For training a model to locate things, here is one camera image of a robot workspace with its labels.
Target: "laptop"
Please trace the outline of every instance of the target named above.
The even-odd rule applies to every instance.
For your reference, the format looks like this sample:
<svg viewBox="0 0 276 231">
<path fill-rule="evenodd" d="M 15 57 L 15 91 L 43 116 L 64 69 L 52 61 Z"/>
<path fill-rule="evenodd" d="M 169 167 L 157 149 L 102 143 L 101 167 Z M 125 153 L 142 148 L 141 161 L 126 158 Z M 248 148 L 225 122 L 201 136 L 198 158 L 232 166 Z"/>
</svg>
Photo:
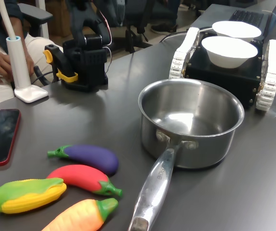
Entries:
<svg viewBox="0 0 276 231">
<path fill-rule="evenodd" d="M 241 21 L 256 26 L 262 32 L 257 39 L 264 40 L 276 24 L 276 6 L 273 12 L 269 13 L 212 4 L 191 27 L 208 28 L 219 21 Z"/>
</svg>

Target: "red phone case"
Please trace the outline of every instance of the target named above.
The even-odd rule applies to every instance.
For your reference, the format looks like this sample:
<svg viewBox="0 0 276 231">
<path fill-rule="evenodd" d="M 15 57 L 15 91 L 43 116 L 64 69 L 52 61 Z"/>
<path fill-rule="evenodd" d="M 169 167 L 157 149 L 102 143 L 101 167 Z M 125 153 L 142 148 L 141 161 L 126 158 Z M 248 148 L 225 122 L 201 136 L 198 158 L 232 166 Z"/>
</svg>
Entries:
<svg viewBox="0 0 276 231">
<path fill-rule="evenodd" d="M 21 117 L 21 112 L 19 111 L 19 116 L 18 116 L 16 128 L 14 129 L 13 139 L 12 139 L 11 147 L 10 147 L 8 155 L 7 155 L 7 159 L 4 160 L 4 161 L 2 161 L 2 162 L 0 162 L 0 166 L 3 166 L 5 164 L 7 164 L 9 162 L 10 158 L 11 158 L 14 141 L 16 139 L 16 134 L 17 134 L 17 131 L 18 131 L 18 128 L 19 128 L 19 124 L 20 124 L 20 117 Z"/>
</svg>

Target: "saucepan handle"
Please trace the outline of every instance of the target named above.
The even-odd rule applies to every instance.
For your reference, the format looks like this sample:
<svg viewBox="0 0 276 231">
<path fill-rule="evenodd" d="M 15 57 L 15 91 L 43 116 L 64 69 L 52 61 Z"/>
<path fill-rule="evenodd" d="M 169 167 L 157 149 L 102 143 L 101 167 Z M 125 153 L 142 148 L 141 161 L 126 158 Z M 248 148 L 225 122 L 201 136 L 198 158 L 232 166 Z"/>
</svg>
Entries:
<svg viewBox="0 0 276 231">
<path fill-rule="evenodd" d="M 128 231 L 149 231 L 166 197 L 179 146 L 168 145 L 139 193 Z"/>
</svg>

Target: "gray table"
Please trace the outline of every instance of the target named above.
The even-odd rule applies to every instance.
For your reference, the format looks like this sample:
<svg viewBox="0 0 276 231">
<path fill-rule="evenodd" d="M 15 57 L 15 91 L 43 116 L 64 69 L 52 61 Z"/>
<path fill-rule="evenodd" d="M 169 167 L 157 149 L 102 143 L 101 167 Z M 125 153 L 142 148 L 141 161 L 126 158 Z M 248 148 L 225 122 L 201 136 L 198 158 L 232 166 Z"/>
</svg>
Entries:
<svg viewBox="0 0 276 231">
<path fill-rule="evenodd" d="M 120 161 L 111 181 L 124 192 L 118 210 L 102 231 L 125 231 L 135 200 L 154 159 L 140 145 L 137 98 L 148 84 L 168 77 L 181 36 L 113 61 L 109 89 L 94 94 L 45 87 L 49 98 L 18 108 L 21 123 L 10 163 L 0 167 L 0 186 L 13 180 L 45 178 L 71 162 L 46 157 L 65 144 L 94 144 L 114 151 Z M 0 231 L 40 231 L 59 213 L 87 198 L 104 199 L 68 187 L 60 201 L 35 211 L 0 214 Z M 266 114 L 246 112 L 229 155 L 216 168 L 176 169 L 153 231 L 276 231 L 276 98 Z"/>
</svg>

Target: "orange toy carrot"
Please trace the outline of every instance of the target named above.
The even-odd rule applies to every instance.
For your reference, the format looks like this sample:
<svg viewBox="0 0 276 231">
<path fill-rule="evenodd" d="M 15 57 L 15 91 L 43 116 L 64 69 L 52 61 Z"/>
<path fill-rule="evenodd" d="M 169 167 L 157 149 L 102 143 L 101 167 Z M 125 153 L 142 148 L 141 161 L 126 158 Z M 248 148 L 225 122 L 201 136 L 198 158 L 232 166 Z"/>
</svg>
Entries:
<svg viewBox="0 0 276 231">
<path fill-rule="evenodd" d="M 42 231 L 96 231 L 118 206 L 114 198 L 80 201 L 58 215 Z"/>
</svg>

